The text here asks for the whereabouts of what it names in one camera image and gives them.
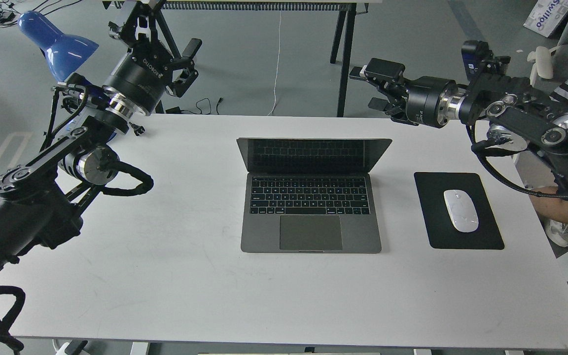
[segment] computer mouse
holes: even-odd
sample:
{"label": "computer mouse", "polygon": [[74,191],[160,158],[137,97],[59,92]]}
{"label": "computer mouse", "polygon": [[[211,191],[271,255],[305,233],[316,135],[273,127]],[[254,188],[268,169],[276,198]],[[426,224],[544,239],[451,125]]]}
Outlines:
{"label": "computer mouse", "polygon": [[466,191],[452,189],[444,191],[444,202],[453,227],[460,232],[470,233],[479,227],[475,204]]}

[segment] concrete floor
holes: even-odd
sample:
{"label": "concrete floor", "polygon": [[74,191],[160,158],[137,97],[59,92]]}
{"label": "concrete floor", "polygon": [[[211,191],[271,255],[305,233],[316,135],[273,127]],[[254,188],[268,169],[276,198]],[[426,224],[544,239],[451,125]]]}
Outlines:
{"label": "concrete floor", "polygon": [[[37,0],[19,1],[19,11],[32,9]],[[466,83],[460,48],[467,39],[486,40],[496,55],[508,55],[511,76],[527,76],[531,65],[527,54],[537,45],[553,47],[547,39],[523,27],[533,0],[385,0],[371,4],[370,12],[356,17],[352,65],[365,65],[370,58],[404,63],[405,76],[429,75]],[[99,43],[100,48],[77,72],[101,85],[124,54],[122,43],[107,35],[107,23],[117,10],[104,10],[97,1],[84,1],[50,14],[49,19],[63,32],[77,34]],[[283,12],[280,66],[277,79],[275,115],[334,116],[340,66],[328,63],[336,13]],[[219,97],[221,114],[266,115],[273,107],[273,84],[278,60],[277,11],[166,11],[165,18],[181,49],[192,37],[201,38],[197,57],[200,76],[182,99],[164,97],[166,108],[180,106],[196,111],[195,103]],[[54,79],[38,48],[16,27],[0,29],[0,146],[13,132],[29,137],[19,162],[36,155],[50,113]],[[359,81],[349,82],[345,116],[383,117],[369,110],[374,88]],[[146,123],[145,117],[135,120]],[[169,127],[180,130],[180,126]],[[0,158],[0,174],[15,160],[19,136]],[[25,339],[25,354],[53,354],[47,339]],[[247,346],[234,344],[155,344],[151,354],[196,353],[301,353],[300,346]],[[93,341],[92,355],[127,354],[128,342]],[[317,348],[319,352],[380,352],[384,355],[412,354],[412,349]],[[0,346],[0,355],[9,352]],[[495,355],[503,351],[446,349],[449,355]]]}

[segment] laptop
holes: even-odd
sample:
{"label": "laptop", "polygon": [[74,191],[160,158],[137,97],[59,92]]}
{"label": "laptop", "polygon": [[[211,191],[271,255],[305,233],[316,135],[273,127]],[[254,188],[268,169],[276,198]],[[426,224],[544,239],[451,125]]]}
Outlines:
{"label": "laptop", "polygon": [[381,251],[369,171],[390,139],[239,138],[245,252]]}

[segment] white sneaker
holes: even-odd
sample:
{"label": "white sneaker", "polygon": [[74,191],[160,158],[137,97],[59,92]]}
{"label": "white sneaker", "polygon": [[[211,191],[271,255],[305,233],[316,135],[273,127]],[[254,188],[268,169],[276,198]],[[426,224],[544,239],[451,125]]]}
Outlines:
{"label": "white sneaker", "polygon": [[545,225],[545,234],[556,245],[568,247],[568,224],[550,219]]}

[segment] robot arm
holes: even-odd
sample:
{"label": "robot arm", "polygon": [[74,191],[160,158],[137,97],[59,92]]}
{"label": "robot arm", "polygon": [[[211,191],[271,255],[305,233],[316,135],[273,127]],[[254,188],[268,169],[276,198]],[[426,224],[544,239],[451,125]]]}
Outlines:
{"label": "robot arm", "polygon": [[[374,98],[369,107],[383,111],[399,123],[442,128],[449,120],[458,119],[474,135],[475,122],[487,119],[491,124],[488,139],[476,142],[472,138],[472,150],[482,163],[487,156],[511,155],[528,149],[552,169],[559,186],[568,191],[568,105],[551,101],[532,88],[527,78],[505,76],[509,58],[495,58],[485,42],[467,41],[462,57],[469,85],[430,76],[408,80],[403,77],[404,65],[376,58],[365,67],[354,68],[350,78],[367,81],[385,95],[387,100]],[[494,148],[500,144],[517,148]],[[568,192],[550,195],[517,186],[514,189],[568,199]]]}
{"label": "robot arm", "polygon": [[[70,75],[55,87],[52,120],[40,153],[23,166],[0,175],[0,270],[7,263],[18,263],[19,256],[35,245],[56,248],[80,234],[82,213],[93,199],[103,193],[133,196],[153,187],[152,178],[143,171],[120,162],[108,141],[115,133],[127,133],[135,112],[150,114],[166,89],[181,96],[196,79],[194,55],[201,40],[193,38],[179,54],[160,9],[164,1],[127,1],[110,34],[128,46],[124,58],[102,87],[92,85],[83,76]],[[29,16],[41,16],[29,13]],[[159,23],[172,53],[156,36]],[[173,72],[181,71],[178,79]],[[60,93],[74,112],[54,128]],[[56,137],[65,126],[69,133]],[[67,193],[56,184],[58,168],[81,181]],[[133,189],[108,188],[118,173],[128,173],[140,184]],[[18,287],[0,286],[0,294],[11,294],[16,301],[0,319],[0,342],[17,354],[23,344],[9,335],[25,294]]]}

